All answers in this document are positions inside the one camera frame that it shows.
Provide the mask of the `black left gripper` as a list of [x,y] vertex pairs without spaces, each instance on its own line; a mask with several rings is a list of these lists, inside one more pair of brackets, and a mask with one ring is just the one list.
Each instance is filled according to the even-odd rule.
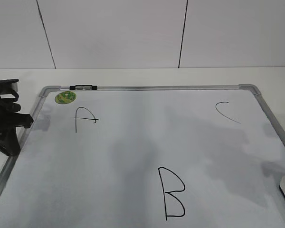
[[0,152],[7,156],[18,156],[20,145],[16,127],[28,129],[34,120],[30,114],[19,114],[17,93],[18,79],[0,80]]

